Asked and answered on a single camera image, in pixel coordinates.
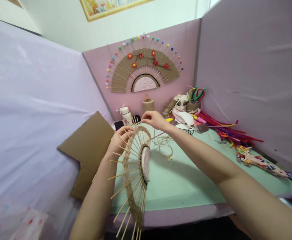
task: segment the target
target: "woven jute craft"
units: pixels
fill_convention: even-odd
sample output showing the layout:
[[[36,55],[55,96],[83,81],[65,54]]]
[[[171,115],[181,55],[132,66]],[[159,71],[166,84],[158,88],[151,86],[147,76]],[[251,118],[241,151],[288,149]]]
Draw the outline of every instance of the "woven jute craft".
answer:
[[[125,151],[125,155],[124,155],[124,159],[123,159],[124,182],[126,185],[126,193],[127,193],[127,198],[128,198],[128,204],[130,207],[130,213],[132,214],[135,222],[137,223],[137,227],[139,227],[140,229],[142,229],[143,224],[144,224],[144,215],[143,215],[141,208],[139,206],[137,206],[136,202],[135,202],[135,198],[133,195],[133,189],[132,189],[132,182],[131,182],[131,179],[129,177],[129,161],[128,160],[130,157],[133,141],[135,138],[139,138],[139,139],[142,138],[142,135],[140,134],[141,132],[144,132],[144,134],[147,134],[149,139],[151,138],[150,133],[148,132],[148,130],[145,127],[137,126],[134,130],[133,135],[131,136],[131,138],[129,139],[129,141],[127,143],[126,151]],[[146,143],[141,145],[141,147],[139,149],[140,150],[139,156],[141,156],[141,152],[142,152],[144,147],[149,148],[149,146]],[[147,190],[147,185],[144,181],[143,172],[142,172],[142,168],[141,168],[141,161],[139,162],[138,166],[139,166],[139,173],[142,177],[142,185]]]
[[[127,81],[128,77],[134,72],[134,71],[140,71],[139,67],[142,66],[150,66],[156,68],[160,74],[157,77],[158,79],[162,77],[160,82],[166,84],[171,82],[172,80],[179,77],[179,72],[176,69],[175,64],[173,61],[171,61],[168,56],[166,56],[163,52],[159,50],[155,50],[155,55],[152,56],[152,49],[150,48],[142,48],[137,49],[132,52],[133,58],[128,59],[128,55],[126,55],[117,65],[114,76],[112,78],[112,92],[127,92]],[[143,53],[143,57],[139,58],[139,53]],[[155,66],[153,64],[154,60],[153,57],[156,58],[156,61],[158,62],[158,65]],[[137,67],[133,68],[132,64],[136,63]]]

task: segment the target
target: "pen holder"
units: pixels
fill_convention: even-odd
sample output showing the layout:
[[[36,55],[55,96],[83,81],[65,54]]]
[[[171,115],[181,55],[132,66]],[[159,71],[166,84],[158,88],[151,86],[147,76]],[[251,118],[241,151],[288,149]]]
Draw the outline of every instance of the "pen holder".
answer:
[[[200,106],[200,101],[187,102],[187,112],[195,111]]]

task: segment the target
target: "twine spool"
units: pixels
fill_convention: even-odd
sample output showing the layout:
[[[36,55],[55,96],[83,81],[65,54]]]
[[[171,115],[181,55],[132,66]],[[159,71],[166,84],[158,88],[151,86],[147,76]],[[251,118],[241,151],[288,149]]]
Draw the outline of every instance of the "twine spool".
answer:
[[[187,102],[187,112],[195,111],[200,106],[200,101],[196,102]]]
[[[153,99],[147,99],[143,101],[143,106],[144,106],[144,111],[154,111],[155,106],[154,106],[154,100]]]
[[[169,103],[166,104],[166,107],[162,110],[162,114],[165,116],[165,117],[168,117],[172,111],[172,109],[175,107],[176,105],[176,100],[174,100],[173,98],[170,99]]]

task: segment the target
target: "framed picture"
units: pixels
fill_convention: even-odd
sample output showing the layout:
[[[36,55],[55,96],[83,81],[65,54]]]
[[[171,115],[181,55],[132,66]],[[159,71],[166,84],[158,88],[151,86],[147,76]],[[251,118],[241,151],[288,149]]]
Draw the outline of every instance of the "framed picture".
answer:
[[[79,0],[88,22],[153,0]]]

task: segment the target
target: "floral glue gun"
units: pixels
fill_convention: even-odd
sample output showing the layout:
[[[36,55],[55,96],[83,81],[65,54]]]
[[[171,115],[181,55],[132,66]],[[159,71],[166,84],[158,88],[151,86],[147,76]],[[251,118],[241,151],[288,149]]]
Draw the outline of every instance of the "floral glue gun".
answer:
[[[260,156],[253,156],[249,148],[243,146],[237,147],[237,160],[243,162],[245,166],[256,165],[279,178],[286,179],[292,176],[291,172],[280,169],[278,166],[263,160]]]

